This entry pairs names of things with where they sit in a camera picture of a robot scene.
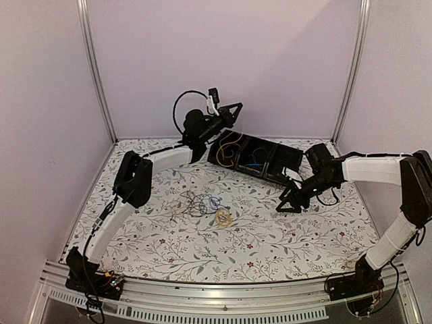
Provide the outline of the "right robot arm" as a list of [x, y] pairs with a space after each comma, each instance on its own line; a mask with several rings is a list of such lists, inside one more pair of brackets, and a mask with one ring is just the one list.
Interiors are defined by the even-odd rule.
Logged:
[[388, 187], [388, 198], [399, 198], [396, 218], [380, 235], [375, 245], [356, 262], [354, 274], [346, 281], [354, 294], [364, 294], [378, 282], [385, 265], [402, 254], [416, 233], [431, 221], [431, 156], [425, 150], [414, 153], [349, 152], [333, 156], [325, 144], [306, 152], [312, 176], [300, 181], [290, 179], [281, 193], [277, 211], [300, 213], [311, 199], [326, 190], [353, 183], [362, 190]]

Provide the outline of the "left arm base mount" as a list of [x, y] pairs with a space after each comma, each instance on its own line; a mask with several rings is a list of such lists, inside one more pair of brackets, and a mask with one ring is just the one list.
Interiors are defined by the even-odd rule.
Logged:
[[70, 290], [82, 292], [99, 298], [119, 300], [123, 291], [125, 277], [113, 271], [105, 273], [91, 273], [87, 271], [73, 274], [70, 271], [65, 286]]

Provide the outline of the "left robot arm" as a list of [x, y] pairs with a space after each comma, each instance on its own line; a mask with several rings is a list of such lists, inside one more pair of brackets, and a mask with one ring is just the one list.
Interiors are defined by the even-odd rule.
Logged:
[[128, 151], [119, 167], [113, 184], [113, 200], [94, 222], [84, 248], [73, 247], [66, 257], [68, 278], [86, 293], [100, 287], [96, 274], [103, 253], [123, 222], [143, 207], [151, 197], [153, 176], [167, 169], [199, 161], [207, 151], [207, 143], [225, 128], [232, 128], [242, 110], [242, 103], [220, 107], [217, 89], [206, 95], [212, 113], [193, 109], [186, 114], [182, 138], [177, 145], [139, 155]]

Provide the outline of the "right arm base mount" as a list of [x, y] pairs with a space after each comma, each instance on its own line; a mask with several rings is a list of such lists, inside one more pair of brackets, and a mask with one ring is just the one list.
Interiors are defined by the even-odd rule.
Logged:
[[324, 291], [330, 300], [344, 300], [346, 308], [355, 317], [370, 316], [381, 301], [383, 289], [380, 275], [358, 281], [355, 274], [336, 273], [329, 275], [324, 283]]

